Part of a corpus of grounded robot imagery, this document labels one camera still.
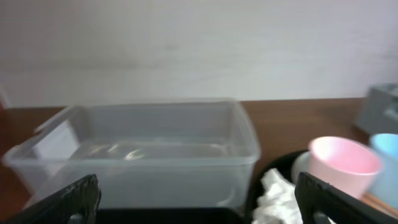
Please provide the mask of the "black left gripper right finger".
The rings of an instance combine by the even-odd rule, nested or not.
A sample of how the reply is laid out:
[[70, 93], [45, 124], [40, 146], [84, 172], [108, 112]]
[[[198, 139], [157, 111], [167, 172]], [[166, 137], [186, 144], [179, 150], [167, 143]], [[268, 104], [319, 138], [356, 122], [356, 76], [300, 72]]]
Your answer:
[[295, 198], [304, 224], [397, 224], [393, 218], [334, 188], [317, 177], [301, 172]]

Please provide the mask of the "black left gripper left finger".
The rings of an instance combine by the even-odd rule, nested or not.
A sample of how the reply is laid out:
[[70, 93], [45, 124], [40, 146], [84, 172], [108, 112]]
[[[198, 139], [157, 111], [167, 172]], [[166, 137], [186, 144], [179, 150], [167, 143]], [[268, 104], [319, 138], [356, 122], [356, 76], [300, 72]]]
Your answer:
[[80, 216], [81, 223], [95, 223], [100, 200], [97, 176], [86, 175], [14, 215], [6, 224], [69, 223], [74, 215]]

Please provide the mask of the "white tissue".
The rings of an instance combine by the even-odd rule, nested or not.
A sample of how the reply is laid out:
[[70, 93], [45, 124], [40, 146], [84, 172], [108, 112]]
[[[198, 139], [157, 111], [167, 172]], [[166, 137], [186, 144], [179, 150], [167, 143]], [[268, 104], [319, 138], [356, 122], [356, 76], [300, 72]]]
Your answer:
[[252, 224], [302, 224], [295, 185], [273, 168], [261, 179], [264, 193], [257, 198]]

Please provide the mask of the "wooden chopstick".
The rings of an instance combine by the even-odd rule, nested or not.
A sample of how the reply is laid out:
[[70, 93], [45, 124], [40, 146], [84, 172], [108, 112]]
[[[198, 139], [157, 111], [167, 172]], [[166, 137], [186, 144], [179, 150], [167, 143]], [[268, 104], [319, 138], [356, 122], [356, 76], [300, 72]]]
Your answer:
[[365, 204], [379, 210], [385, 214], [388, 214], [394, 218], [397, 218], [397, 210], [389, 206], [388, 204], [384, 203], [383, 201], [379, 200], [377, 197], [366, 193], [361, 198], [360, 201], [364, 202]]

